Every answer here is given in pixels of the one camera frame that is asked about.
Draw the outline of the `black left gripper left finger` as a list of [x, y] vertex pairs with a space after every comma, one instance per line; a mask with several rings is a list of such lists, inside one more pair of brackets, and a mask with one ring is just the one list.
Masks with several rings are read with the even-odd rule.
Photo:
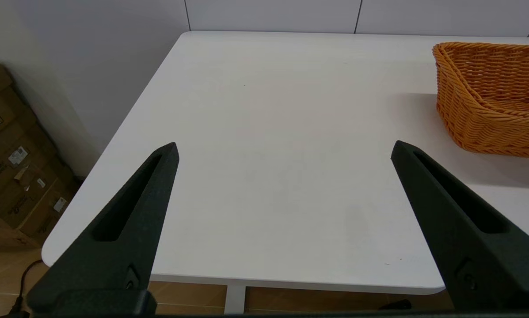
[[148, 284], [178, 163], [175, 143], [151, 153], [29, 291], [29, 308], [156, 309]]

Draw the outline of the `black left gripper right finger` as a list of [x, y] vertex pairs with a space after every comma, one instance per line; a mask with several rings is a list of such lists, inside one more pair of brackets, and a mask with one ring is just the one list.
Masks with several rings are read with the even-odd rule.
[[529, 235], [418, 147], [391, 160], [455, 308], [529, 311]]

